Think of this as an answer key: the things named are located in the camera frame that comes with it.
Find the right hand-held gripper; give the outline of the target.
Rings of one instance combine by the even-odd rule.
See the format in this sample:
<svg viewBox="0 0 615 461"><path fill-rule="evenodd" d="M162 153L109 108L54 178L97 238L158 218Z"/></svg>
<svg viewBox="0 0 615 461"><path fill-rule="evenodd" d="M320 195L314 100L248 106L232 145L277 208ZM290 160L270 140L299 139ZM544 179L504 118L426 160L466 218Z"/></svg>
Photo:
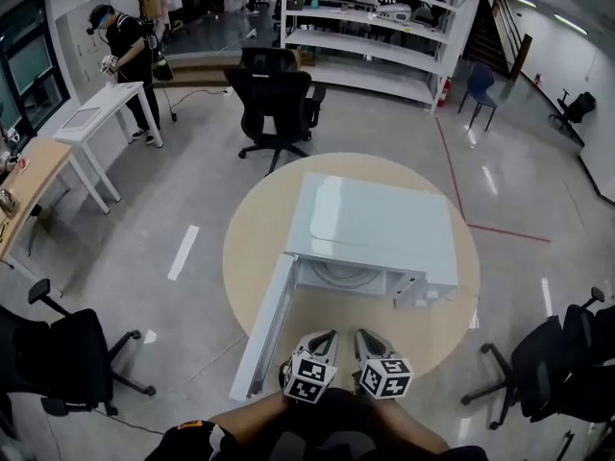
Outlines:
<svg viewBox="0 0 615 461"><path fill-rule="evenodd" d="M359 366L364 365L358 385L372 398L395 400L407 394L413 371L408 360L399 357L393 345L376 332L356 331L355 358Z"/></svg>

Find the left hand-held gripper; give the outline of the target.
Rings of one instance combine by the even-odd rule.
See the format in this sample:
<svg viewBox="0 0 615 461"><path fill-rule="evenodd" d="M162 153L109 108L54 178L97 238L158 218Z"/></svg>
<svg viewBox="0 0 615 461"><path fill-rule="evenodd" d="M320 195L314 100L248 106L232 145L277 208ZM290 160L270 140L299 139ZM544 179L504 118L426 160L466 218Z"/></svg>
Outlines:
<svg viewBox="0 0 615 461"><path fill-rule="evenodd" d="M283 393L286 397L317 403L337 372L334 365L338 348L335 330L320 330L305 335L283 369Z"/></svg>

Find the white microwave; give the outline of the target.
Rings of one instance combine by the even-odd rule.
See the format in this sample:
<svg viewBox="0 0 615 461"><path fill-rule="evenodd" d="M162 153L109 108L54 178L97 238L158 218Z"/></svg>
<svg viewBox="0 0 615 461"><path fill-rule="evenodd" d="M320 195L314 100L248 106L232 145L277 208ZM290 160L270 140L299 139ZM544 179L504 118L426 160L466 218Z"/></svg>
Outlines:
<svg viewBox="0 0 615 461"><path fill-rule="evenodd" d="M260 393L297 287L426 306L458 288L455 242L441 195L333 175L303 178L284 251L265 291L230 397ZM313 262L373 270L357 288L322 281Z"/></svg>

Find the person's right forearm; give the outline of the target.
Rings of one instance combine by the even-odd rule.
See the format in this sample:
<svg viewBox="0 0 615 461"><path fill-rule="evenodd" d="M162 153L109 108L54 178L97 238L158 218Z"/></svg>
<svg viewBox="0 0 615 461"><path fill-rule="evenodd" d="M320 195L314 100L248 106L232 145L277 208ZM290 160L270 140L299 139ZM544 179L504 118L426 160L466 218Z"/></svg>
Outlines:
<svg viewBox="0 0 615 461"><path fill-rule="evenodd" d="M376 406L382 421L401 439L433 454L450 449L441 436L415 420L396 401L379 400Z"/></svg>

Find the person's left forearm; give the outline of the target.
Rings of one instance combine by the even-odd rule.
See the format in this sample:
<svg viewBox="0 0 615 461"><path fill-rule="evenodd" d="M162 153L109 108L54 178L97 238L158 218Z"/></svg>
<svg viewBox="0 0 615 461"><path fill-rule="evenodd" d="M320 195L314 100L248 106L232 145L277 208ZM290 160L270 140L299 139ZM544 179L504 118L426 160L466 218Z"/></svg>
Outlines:
<svg viewBox="0 0 615 461"><path fill-rule="evenodd" d="M229 431L236 440L256 435L266 424L281 415L289 406L282 392L269 395L209 419Z"/></svg>

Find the person's black printed shirt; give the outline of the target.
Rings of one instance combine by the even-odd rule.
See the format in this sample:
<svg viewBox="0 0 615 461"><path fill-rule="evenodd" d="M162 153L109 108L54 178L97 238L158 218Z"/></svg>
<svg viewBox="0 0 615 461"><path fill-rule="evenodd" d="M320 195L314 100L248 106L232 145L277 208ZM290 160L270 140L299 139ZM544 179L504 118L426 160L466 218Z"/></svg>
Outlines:
<svg viewBox="0 0 615 461"><path fill-rule="evenodd" d="M256 435L235 437L195 420L168 429L144 461L489 461L479 446L433 454L398 437L375 400L331 388L315 404L292 400Z"/></svg>

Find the black mesh office chair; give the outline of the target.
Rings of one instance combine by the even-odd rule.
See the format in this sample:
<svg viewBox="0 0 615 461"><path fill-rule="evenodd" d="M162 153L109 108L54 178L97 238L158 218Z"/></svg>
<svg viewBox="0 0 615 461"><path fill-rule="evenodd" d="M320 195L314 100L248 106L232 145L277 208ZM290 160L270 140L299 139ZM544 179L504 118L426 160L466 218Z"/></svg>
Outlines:
<svg viewBox="0 0 615 461"><path fill-rule="evenodd" d="M311 140L326 89L312 83L292 50L244 47L239 65L224 75L243 105L241 129L253 141L238 153L240 158L271 150L269 170L274 171L283 151L308 156L297 144Z"/></svg>

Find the blue chair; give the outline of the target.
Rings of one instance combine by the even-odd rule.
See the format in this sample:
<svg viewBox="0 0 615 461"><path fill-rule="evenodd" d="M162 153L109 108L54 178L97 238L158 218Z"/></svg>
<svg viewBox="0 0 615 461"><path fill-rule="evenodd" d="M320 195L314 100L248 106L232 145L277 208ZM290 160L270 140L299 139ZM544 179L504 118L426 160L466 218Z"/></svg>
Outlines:
<svg viewBox="0 0 615 461"><path fill-rule="evenodd" d="M472 69L466 83L465 92L457 110L458 113L461 113L468 98L472 98L475 101L475 108L473 110L468 129L472 128L474 121L483 108L491 109L491 113L484 130L487 131L489 129L495 115L495 111L498 108L498 104L488 93L489 88L494 83L494 73L489 65L484 62L475 61L472 65Z"/></svg>

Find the wooden platform step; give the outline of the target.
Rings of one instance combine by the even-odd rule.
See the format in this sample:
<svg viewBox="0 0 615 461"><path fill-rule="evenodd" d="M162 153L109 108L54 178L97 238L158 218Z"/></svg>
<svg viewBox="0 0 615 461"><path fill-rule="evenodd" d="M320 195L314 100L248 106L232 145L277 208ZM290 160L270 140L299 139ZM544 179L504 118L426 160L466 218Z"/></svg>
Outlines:
<svg viewBox="0 0 615 461"><path fill-rule="evenodd" d="M225 71L238 67L240 56L170 58L167 61L173 72L173 79L170 82L160 82L158 86L227 86L229 82Z"/></svg>

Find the white storage shelf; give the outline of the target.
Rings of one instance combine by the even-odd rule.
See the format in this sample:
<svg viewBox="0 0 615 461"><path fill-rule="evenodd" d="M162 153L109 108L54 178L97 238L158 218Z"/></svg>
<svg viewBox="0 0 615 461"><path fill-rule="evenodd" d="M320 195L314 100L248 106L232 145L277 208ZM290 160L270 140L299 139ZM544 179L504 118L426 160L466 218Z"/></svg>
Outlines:
<svg viewBox="0 0 615 461"><path fill-rule="evenodd" d="M312 53L318 83L408 99L434 112L480 0L282 0L281 45Z"/></svg>

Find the white rectangular table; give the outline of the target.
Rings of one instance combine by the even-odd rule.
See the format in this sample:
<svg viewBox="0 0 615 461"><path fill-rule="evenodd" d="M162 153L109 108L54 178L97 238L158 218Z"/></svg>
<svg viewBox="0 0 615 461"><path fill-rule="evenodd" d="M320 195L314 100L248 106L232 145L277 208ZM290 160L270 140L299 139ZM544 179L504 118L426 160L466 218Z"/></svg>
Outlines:
<svg viewBox="0 0 615 461"><path fill-rule="evenodd" d="M82 182L90 197L99 206L102 212L107 215L110 212L108 205L101 198L100 194L96 190L94 184L89 180L83 167L75 157L76 152L81 152L89 162L90 167L94 173L98 176L99 181L110 192L111 197L120 202L122 197L116 190L111 180L107 177L106 171L102 168L95 155L92 153L88 146L90 138L100 130L100 128L113 116L116 117L120 126L121 132L124 134L128 144L132 143L135 139L129 133L128 128L121 116L121 109L125 107L128 102L136 98L140 103L142 110L145 114L146 121L149 126L149 132L154 138L154 143L158 148L163 146L163 141L160 136L160 131L157 129L153 115L150 111L145 92L143 90L142 82L133 82L125 84L111 84L107 83L97 93L95 93L86 103L80 106L79 109L96 108L101 109L100 114L84 129L77 131L63 130L64 123L77 111L75 111L63 125L54 133L53 138L60 143L67 144L71 147L71 154L68 159L68 164L76 173L79 180Z"/></svg>

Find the flat grey tray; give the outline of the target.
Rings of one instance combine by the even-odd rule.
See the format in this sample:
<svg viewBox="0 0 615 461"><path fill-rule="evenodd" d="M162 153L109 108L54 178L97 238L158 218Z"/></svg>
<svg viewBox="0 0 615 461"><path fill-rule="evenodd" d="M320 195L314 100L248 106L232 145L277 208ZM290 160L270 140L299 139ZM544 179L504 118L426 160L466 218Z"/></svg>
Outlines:
<svg viewBox="0 0 615 461"><path fill-rule="evenodd" d="M63 130L77 131L86 128L101 112L99 107L77 110L61 127Z"/></svg>

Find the long wooden desk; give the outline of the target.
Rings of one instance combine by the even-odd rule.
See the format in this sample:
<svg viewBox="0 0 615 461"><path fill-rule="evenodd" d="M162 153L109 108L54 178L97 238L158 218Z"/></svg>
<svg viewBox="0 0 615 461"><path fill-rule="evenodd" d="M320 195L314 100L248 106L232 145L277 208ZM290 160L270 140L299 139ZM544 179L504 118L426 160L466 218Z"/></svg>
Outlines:
<svg viewBox="0 0 615 461"><path fill-rule="evenodd" d="M0 209L0 262L38 281L42 276L20 262L13 248L35 204L68 162L71 147L51 138L37 137L28 143L22 154L28 166L23 171L16 167L2 184L2 188L16 199L16 208L10 216Z"/></svg>

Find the staircase with railing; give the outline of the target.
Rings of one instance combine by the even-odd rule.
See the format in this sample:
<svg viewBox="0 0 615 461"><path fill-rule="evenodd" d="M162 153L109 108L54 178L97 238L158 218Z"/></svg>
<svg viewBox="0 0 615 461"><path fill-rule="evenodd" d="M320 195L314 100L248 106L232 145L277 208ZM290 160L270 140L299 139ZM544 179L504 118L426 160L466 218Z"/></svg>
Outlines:
<svg viewBox="0 0 615 461"><path fill-rule="evenodd" d="M516 81L531 44L532 37L519 31L508 0L480 0L462 57Z"/></svg>

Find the dark framed window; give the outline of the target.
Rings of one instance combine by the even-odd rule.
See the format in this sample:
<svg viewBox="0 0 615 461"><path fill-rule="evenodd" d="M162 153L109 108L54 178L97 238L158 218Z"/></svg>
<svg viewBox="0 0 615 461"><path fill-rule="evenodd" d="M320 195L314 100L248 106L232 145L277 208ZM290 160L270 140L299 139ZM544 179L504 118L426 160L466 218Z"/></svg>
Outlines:
<svg viewBox="0 0 615 461"><path fill-rule="evenodd" d="M24 0L0 15L0 125L25 142L69 99L45 1Z"/></svg>

